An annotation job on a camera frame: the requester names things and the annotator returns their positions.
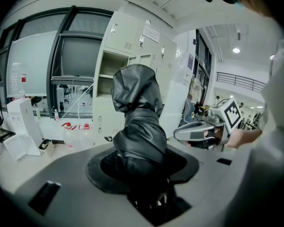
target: laboratory equipment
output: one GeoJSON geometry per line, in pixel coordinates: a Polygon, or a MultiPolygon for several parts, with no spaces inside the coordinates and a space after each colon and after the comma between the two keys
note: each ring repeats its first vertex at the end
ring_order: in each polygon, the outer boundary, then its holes
{"type": "Polygon", "coordinates": [[[174,137],[178,140],[209,141],[215,144],[225,144],[228,135],[241,122],[242,116],[234,97],[223,99],[205,110],[201,121],[185,124],[174,131],[174,137]],[[221,131],[219,139],[215,131],[221,131]]]}

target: window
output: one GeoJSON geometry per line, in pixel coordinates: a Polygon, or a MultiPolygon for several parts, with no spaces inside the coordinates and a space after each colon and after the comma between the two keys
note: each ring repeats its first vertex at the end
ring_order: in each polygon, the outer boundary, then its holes
{"type": "Polygon", "coordinates": [[[23,25],[19,39],[58,30],[65,14],[55,14],[30,20],[23,25]]]}
{"type": "Polygon", "coordinates": [[[209,52],[208,46],[206,45],[204,39],[200,35],[199,30],[196,31],[197,44],[195,47],[195,66],[194,66],[194,76],[199,79],[201,86],[203,87],[201,104],[203,105],[207,87],[209,83],[209,76],[212,64],[212,55],[209,52]]]}
{"type": "Polygon", "coordinates": [[[51,71],[52,107],[62,117],[92,117],[92,88],[98,54],[110,16],[78,11],[60,32],[51,71]]]}
{"type": "Polygon", "coordinates": [[[98,53],[113,12],[70,8],[44,11],[13,24],[0,38],[0,102],[25,95],[33,110],[92,117],[98,53]]]}
{"type": "Polygon", "coordinates": [[[5,41],[4,41],[3,47],[8,46],[8,44],[9,44],[9,42],[10,42],[10,40],[11,40],[11,37],[12,37],[12,35],[13,35],[14,30],[15,30],[15,29],[11,29],[11,30],[8,31],[8,34],[7,34],[6,39],[5,39],[5,41]]]}
{"type": "Polygon", "coordinates": [[[63,37],[57,51],[53,76],[95,76],[101,40],[63,37]]]}
{"type": "Polygon", "coordinates": [[[110,16],[91,13],[78,13],[68,30],[85,31],[104,35],[109,20],[110,16]]]}
{"type": "Polygon", "coordinates": [[[93,88],[90,90],[88,90],[88,88],[89,86],[85,85],[56,85],[57,103],[59,106],[57,109],[58,112],[63,115],[70,110],[68,114],[91,116],[93,88]],[[76,103],[84,92],[86,92],[85,95],[76,103]]]}
{"type": "Polygon", "coordinates": [[[4,96],[4,87],[0,87],[0,102],[1,107],[6,108],[5,96],[4,96]]]}
{"type": "Polygon", "coordinates": [[[206,45],[203,39],[199,40],[199,60],[200,63],[205,63],[206,45]]]}
{"type": "Polygon", "coordinates": [[[0,55],[0,81],[2,81],[2,77],[5,75],[6,63],[7,63],[7,52],[4,52],[0,55]]]}

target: glass window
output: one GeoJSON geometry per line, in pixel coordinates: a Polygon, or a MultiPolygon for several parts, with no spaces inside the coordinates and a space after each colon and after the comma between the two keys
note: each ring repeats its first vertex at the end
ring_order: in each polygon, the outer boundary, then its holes
{"type": "Polygon", "coordinates": [[[47,97],[46,96],[30,96],[32,102],[33,111],[36,111],[37,107],[41,113],[48,113],[47,97]]]}
{"type": "Polygon", "coordinates": [[[4,77],[6,68],[7,52],[0,55],[0,75],[1,78],[4,77]]]}
{"type": "MultiPolygon", "coordinates": [[[[89,86],[81,85],[57,85],[57,105],[58,112],[66,113],[71,106],[82,96],[89,86]]],[[[69,114],[92,114],[93,88],[91,88],[83,98],[74,105],[69,114]]]]}
{"type": "Polygon", "coordinates": [[[199,60],[200,63],[205,63],[205,51],[206,51],[206,45],[203,43],[203,40],[200,39],[199,41],[199,60]]]}
{"type": "Polygon", "coordinates": [[[64,16],[65,14],[55,14],[26,22],[21,30],[19,39],[58,30],[64,16]]]}
{"type": "Polygon", "coordinates": [[[68,37],[60,41],[53,76],[94,77],[101,40],[68,37]]]}
{"type": "Polygon", "coordinates": [[[5,39],[5,41],[4,41],[3,47],[8,46],[8,44],[9,44],[9,42],[10,42],[10,40],[11,40],[11,36],[13,35],[14,30],[15,30],[15,29],[9,30],[8,35],[6,36],[6,39],[5,39]]]}
{"type": "Polygon", "coordinates": [[[6,108],[5,96],[4,96],[4,87],[0,87],[0,101],[1,107],[6,108]]]}
{"type": "Polygon", "coordinates": [[[92,13],[78,13],[71,23],[69,30],[86,31],[104,34],[110,17],[92,13]]]}

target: open shelf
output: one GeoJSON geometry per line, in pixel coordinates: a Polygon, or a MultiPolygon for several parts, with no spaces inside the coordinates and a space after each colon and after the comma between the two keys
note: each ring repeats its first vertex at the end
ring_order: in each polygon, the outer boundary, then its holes
{"type": "Polygon", "coordinates": [[[110,90],[113,88],[113,79],[112,78],[102,78],[98,79],[98,89],[97,97],[107,97],[111,98],[110,90]]]}
{"type": "Polygon", "coordinates": [[[102,62],[100,66],[100,75],[111,76],[122,67],[127,66],[128,57],[123,55],[112,54],[103,52],[102,62]]]}

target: black leather cover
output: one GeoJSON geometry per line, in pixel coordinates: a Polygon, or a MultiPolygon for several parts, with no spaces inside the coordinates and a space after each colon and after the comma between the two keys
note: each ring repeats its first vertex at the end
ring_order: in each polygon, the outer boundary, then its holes
{"type": "Polygon", "coordinates": [[[113,138],[117,170],[133,178],[164,175],[167,139],[159,125],[163,105],[154,71],[139,64],[121,68],[112,98],[115,110],[125,113],[125,128],[113,138]]]}

